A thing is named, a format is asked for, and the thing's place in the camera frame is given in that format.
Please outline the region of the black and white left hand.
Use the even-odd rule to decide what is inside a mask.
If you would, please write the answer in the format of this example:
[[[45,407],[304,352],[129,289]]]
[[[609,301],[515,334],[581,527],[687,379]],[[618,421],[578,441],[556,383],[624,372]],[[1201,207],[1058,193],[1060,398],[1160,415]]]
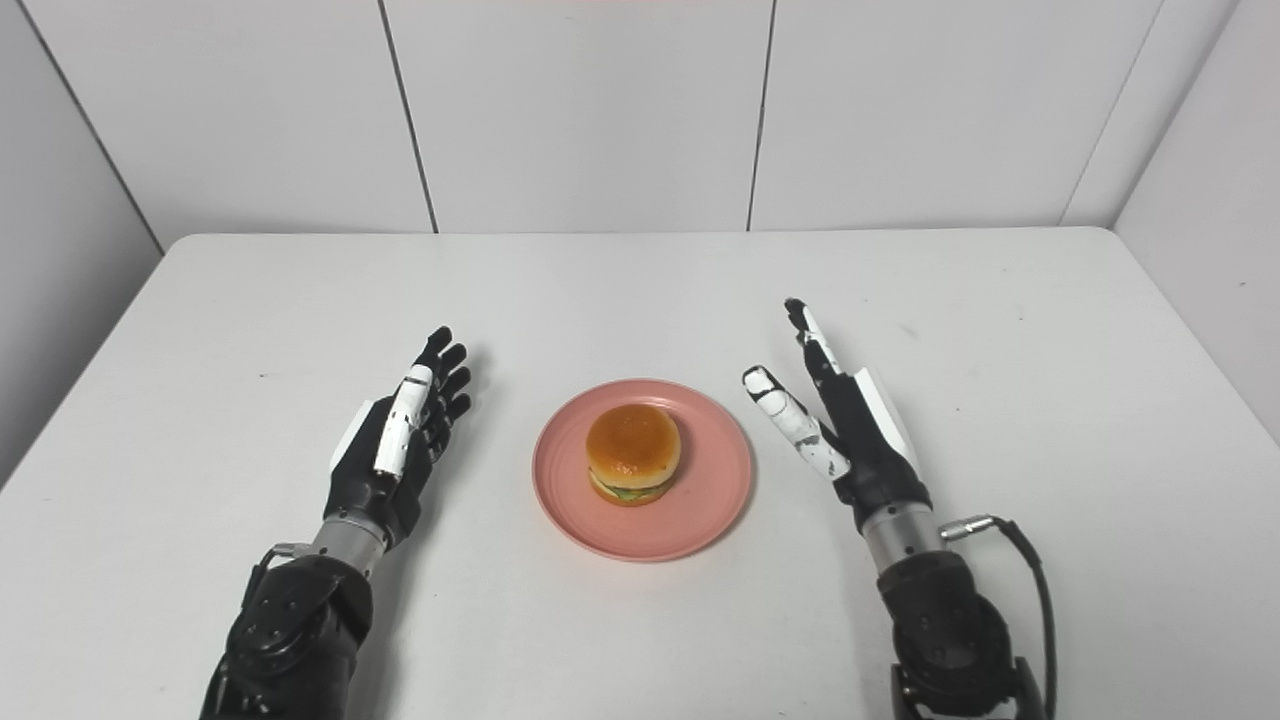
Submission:
[[[396,391],[361,407],[330,471],[325,518],[371,523],[385,550],[410,537],[433,468],[454,424],[472,406],[465,391],[472,377],[466,357],[466,346],[442,325]]]

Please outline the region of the black and white right hand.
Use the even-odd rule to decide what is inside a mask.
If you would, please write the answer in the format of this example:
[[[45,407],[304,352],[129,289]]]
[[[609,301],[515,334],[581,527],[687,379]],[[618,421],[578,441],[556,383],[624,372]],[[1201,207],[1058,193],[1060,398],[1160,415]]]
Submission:
[[[932,509],[908,433],[876,373],[868,366],[842,369],[813,310],[800,299],[786,299],[783,306],[828,419],[820,420],[763,365],[742,374],[751,401],[832,483],[858,527],[890,506]]]

